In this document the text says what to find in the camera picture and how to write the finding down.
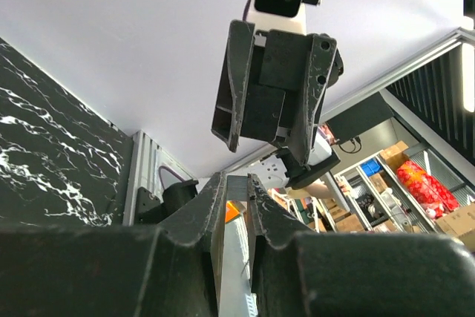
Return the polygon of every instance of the storage rack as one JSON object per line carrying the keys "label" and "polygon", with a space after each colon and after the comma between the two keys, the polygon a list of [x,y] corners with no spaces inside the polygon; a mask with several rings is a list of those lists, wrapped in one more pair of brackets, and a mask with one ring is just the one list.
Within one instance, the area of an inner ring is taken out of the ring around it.
{"label": "storage rack", "polygon": [[369,220],[364,215],[363,211],[361,210],[361,207],[355,201],[355,198],[351,197],[351,196],[346,196],[346,195],[343,195],[343,196],[344,196],[345,200],[350,205],[350,209],[349,209],[350,212],[352,212],[353,214],[355,214],[358,217],[358,219],[360,220],[360,223],[363,225],[364,229],[367,230],[367,231],[372,231],[373,228],[372,228]]}
{"label": "storage rack", "polygon": [[408,217],[411,223],[418,226],[423,232],[437,232],[438,230],[435,223],[425,214],[424,209],[412,194],[399,182],[393,170],[386,165],[384,160],[379,156],[377,156],[376,159],[379,165],[384,169],[386,175],[390,178],[393,184],[391,188],[393,189],[394,195],[402,202],[405,208],[410,210]]}
{"label": "storage rack", "polygon": [[361,162],[356,163],[348,169],[345,169],[342,172],[338,173],[337,176],[349,176],[350,185],[353,187],[353,189],[355,189],[358,194],[358,197],[361,197],[366,193],[371,194],[378,202],[380,207],[383,209],[384,216],[382,218],[379,218],[378,220],[373,221],[372,223],[369,223],[368,219],[364,215],[356,200],[352,197],[347,197],[347,201],[349,202],[349,204],[354,207],[354,212],[352,213],[358,215],[360,221],[365,225],[365,227],[366,224],[364,222],[367,222],[367,224],[370,225],[371,230],[373,230],[374,226],[389,219],[400,232],[404,232],[403,227],[401,227],[401,225],[394,220],[390,208],[387,206],[384,200],[382,200],[381,195],[376,190],[370,178],[364,173],[363,169],[361,168],[362,163],[366,163],[368,160],[376,159],[382,170],[390,178],[392,183],[391,188],[393,189],[393,195],[401,201],[402,206],[407,211],[407,217],[409,218],[411,224],[413,226],[418,226],[422,232],[437,232],[437,228],[434,222],[425,214],[424,209],[422,209],[422,207],[417,203],[415,198],[406,190],[405,187],[403,187],[394,172],[389,166],[385,164],[385,162],[380,158],[379,154],[380,152],[377,152],[374,155],[367,157]]}
{"label": "storage rack", "polygon": [[320,205],[321,209],[324,211],[325,218],[327,219],[328,224],[332,227],[332,230],[334,232],[337,232],[335,221],[333,220],[333,217],[330,214],[327,206],[325,206],[325,203],[322,202],[321,200],[318,200],[318,199],[316,199],[316,200],[318,201],[318,204]]}
{"label": "storage rack", "polygon": [[394,226],[400,232],[403,232],[404,229],[402,228],[401,224],[399,224],[399,222],[396,219],[394,219],[393,213],[391,212],[391,209],[386,204],[386,202],[384,202],[384,200],[381,198],[381,195],[379,194],[378,190],[375,188],[375,186],[371,182],[370,178],[366,175],[366,173],[363,171],[361,166],[358,166],[356,168],[356,171],[359,173],[359,175],[360,175],[361,179],[363,180],[363,182],[367,185],[368,189],[370,190],[371,195],[378,202],[378,205],[380,205],[380,207],[382,208],[384,215],[393,222]]}
{"label": "storage rack", "polygon": [[313,207],[313,221],[315,222],[315,231],[317,233],[320,232],[320,226],[318,225],[318,210],[317,210],[317,205],[320,203],[315,197],[312,197],[312,207]]}

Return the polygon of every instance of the black marble wall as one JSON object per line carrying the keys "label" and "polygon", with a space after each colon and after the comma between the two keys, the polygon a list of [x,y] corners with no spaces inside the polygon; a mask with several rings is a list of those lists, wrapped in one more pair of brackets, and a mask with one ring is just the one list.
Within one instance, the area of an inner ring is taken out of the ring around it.
{"label": "black marble wall", "polygon": [[121,222],[132,145],[0,39],[0,224]]}

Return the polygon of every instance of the metal shelf frame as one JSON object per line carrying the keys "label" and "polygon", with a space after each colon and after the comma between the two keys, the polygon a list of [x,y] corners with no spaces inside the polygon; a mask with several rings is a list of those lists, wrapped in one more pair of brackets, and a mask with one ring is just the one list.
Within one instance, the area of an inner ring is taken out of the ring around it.
{"label": "metal shelf frame", "polygon": [[333,220],[333,217],[332,217],[332,215],[330,214],[330,211],[328,210],[327,206],[325,206],[325,203],[323,203],[323,202],[322,202],[321,200],[319,200],[318,198],[316,198],[316,200],[318,201],[318,203],[320,204],[321,208],[323,209],[324,214],[325,214],[325,218],[328,220],[329,225],[332,227],[332,229],[333,229],[334,232],[337,232],[338,230],[336,230],[335,221]]}
{"label": "metal shelf frame", "polygon": [[376,157],[376,159],[378,160],[378,163],[384,169],[386,174],[402,191],[404,196],[407,198],[407,201],[410,203],[411,209],[413,209],[413,211],[417,214],[419,219],[423,220],[426,223],[426,225],[430,227],[432,232],[438,232],[439,230],[436,228],[436,224],[425,214],[424,209],[416,201],[416,199],[412,196],[412,194],[409,193],[409,191],[399,182],[399,179],[397,178],[396,174],[394,174],[393,170],[388,165],[386,165],[386,163],[380,157]]}
{"label": "metal shelf frame", "polygon": [[364,229],[367,230],[367,231],[373,231],[374,229],[371,226],[371,223],[366,218],[363,211],[361,210],[361,207],[358,205],[358,203],[355,201],[355,199],[353,197],[346,196],[346,195],[344,195],[344,198],[348,202],[348,204],[350,205],[350,212],[352,212],[353,214],[356,214],[356,216],[358,216],[358,219],[361,222],[361,224],[363,225]]}
{"label": "metal shelf frame", "polygon": [[292,208],[295,211],[296,218],[303,224],[305,224],[304,219],[302,218],[302,215],[300,214],[300,211],[298,210],[297,205],[295,204],[295,200],[289,200],[290,204],[292,205]]}
{"label": "metal shelf frame", "polygon": [[315,197],[312,197],[312,206],[313,206],[313,221],[315,222],[315,231],[320,232],[320,226],[318,225],[318,211],[317,205],[320,204]]}

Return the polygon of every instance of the shelf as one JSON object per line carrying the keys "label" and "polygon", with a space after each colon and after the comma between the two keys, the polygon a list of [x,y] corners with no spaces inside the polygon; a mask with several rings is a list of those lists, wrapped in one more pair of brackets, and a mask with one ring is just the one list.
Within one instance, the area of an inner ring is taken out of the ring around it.
{"label": "shelf", "polygon": [[322,202],[321,200],[319,200],[318,198],[316,198],[316,200],[318,201],[318,204],[320,204],[321,209],[324,211],[325,218],[328,220],[328,224],[332,227],[332,229],[333,229],[334,232],[337,232],[335,221],[333,220],[332,215],[331,215],[330,212],[328,211],[327,206],[325,206],[325,203],[323,203],[323,202]]}
{"label": "shelf", "polygon": [[344,195],[345,200],[348,202],[350,205],[350,212],[352,212],[354,215],[356,215],[360,221],[360,223],[363,225],[365,230],[372,231],[373,228],[369,222],[369,220],[366,218],[364,215],[363,211],[361,210],[361,207],[358,205],[358,203],[355,201],[353,197],[350,197],[348,195]]}
{"label": "shelf", "polygon": [[386,165],[386,163],[381,160],[380,157],[376,158],[384,169],[384,172],[391,179],[393,186],[393,193],[395,196],[400,199],[400,201],[409,208],[412,212],[409,214],[409,218],[412,222],[417,222],[422,230],[426,232],[438,232],[435,223],[425,214],[424,209],[416,201],[416,199],[409,193],[409,191],[399,182],[396,174],[391,170],[391,168]]}
{"label": "shelf", "polygon": [[315,231],[317,233],[320,232],[320,226],[318,225],[318,210],[317,210],[317,205],[318,204],[320,204],[320,202],[318,202],[315,197],[312,197],[313,221],[315,223]]}
{"label": "shelf", "polygon": [[391,209],[390,207],[386,204],[386,202],[381,198],[381,195],[378,193],[378,191],[376,190],[376,188],[374,187],[373,183],[371,182],[370,178],[366,175],[366,173],[364,173],[363,169],[359,166],[356,168],[356,170],[358,171],[359,175],[361,176],[361,179],[363,180],[363,182],[366,184],[366,186],[368,187],[368,189],[370,190],[371,192],[371,195],[375,198],[375,200],[377,201],[378,205],[381,207],[381,209],[383,210],[383,213],[386,215],[386,217],[391,220],[394,224],[394,226],[400,231],[400,232],[403,232],[404,229],[403,227],[401,226],[401,224],[399,224],[399,222],[394,219],[393,217],[393,213],[391,212]]}
{"label": "shelf", "polygon": [[321,177],[321,180],[323,181],[325,186],[328,188],[328,190],[332,194],[333,199],[335,200],[336,204],[340,208],[344,209],[345,211],[350,211],[348,202],[345,199],[343,192],[340,190],[340,187],[338,186],[338,183],[335,181],[335,178],[333,177],[333,175],[327,172]]}

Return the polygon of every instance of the plastic bin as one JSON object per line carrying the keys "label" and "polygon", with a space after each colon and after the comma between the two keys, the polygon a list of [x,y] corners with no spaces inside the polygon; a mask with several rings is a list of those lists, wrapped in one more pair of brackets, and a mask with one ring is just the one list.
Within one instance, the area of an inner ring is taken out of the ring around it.
{"label": "plastic bin", "polygon": [[366,163],[362,163],[361,168],[368,177],[373,176],[374,174],[377,174],[381,171],[381,166],[379,165],[378,161],[376,161],[376,159],[371,159]]}

